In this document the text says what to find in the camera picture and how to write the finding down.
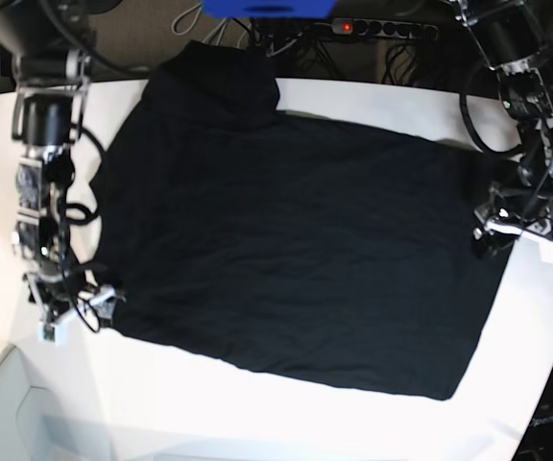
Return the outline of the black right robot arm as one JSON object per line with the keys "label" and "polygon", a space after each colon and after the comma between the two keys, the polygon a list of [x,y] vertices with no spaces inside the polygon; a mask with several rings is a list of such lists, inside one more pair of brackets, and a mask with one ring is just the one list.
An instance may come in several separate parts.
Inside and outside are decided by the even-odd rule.
{"label": "black right robot arm", "polygon": [[87,137],[105,152],[84,127],[92,65],[99,60],[88,17],[84,1],[0,1],[0,44],[12,55],[16,82],[11,138],[23,146],[12,247],[45,325],[75,313],[82,320],[93,316],[99,330],[122,295],[87,280],[101,266],[77,259],[71,229],[92,223],[99,211],[67,199],[76,176],[72,147]]}

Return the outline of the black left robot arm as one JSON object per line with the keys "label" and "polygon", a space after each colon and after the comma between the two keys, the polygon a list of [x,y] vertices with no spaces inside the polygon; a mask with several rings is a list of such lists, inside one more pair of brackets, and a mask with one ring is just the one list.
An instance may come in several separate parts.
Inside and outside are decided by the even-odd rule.
{"label": "black left robot arm", "polygon": [[[488,199],[474,211],[475,249],[496,255],[523,238],[553,264],[553,44],[524,1],[452,6],[480,53],[460,92],[460,112],[474,145],[498,162]],[[481,138],[470,115],[469,90],[482,69],[494,73],[499,101],[517,123],[520,142],[505,151]]]}

